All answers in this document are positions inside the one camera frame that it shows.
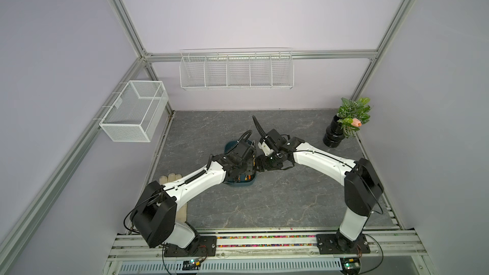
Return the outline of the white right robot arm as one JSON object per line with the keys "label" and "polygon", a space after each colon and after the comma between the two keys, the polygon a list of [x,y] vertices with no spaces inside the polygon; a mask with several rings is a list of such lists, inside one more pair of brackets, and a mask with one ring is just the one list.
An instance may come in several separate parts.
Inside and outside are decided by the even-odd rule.
{"label": "white right robot arm", "polygon": [[276,129],[269,132],[261,129],[259,134],[258,147],[263,152],[256,160],[259,171],[284,171],[288,161],[293,166],[312,168],[344,187],[346,213],[336,240],[339,244],[356,243],[383,194],[383,185],[370,161],[332,155],[300,138],[283,136]]}

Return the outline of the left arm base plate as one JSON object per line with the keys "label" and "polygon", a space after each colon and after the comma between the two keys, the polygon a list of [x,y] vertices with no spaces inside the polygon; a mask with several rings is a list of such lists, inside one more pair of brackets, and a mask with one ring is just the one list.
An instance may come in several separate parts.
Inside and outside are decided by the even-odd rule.
{"label": "left arm base plate", "polygon": [[186,248],[168,244],[165,248],[164,257],[214,257],[216,249],[216,236],[199,236]]}

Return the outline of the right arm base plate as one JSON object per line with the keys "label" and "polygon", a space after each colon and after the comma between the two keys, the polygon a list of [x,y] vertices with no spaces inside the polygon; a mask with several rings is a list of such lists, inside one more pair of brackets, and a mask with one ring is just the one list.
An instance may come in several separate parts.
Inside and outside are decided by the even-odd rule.
{"label": "right arm base plate", "polygon": [[321,255],[360,255],[371,252],[368,241],[361,233],[355,241],[351,241],[340,233],[317,234],[317,248]]}

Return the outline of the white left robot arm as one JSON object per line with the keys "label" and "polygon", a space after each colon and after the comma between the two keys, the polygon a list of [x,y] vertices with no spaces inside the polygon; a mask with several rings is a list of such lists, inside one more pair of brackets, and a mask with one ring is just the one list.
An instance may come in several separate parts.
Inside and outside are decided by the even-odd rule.
{"label": "white left robot arm", "polygon": [[129,220],[150,248],[168,243],[193,252],[200,235],[187,222],[177,220],[177,212],[211,187],[248,183],[246,176],[254,179],[255,152],[252,141],[240,140],[226,153],[211,155],[205,166],[183,178],[163,185],[149,183],[129,214]]}

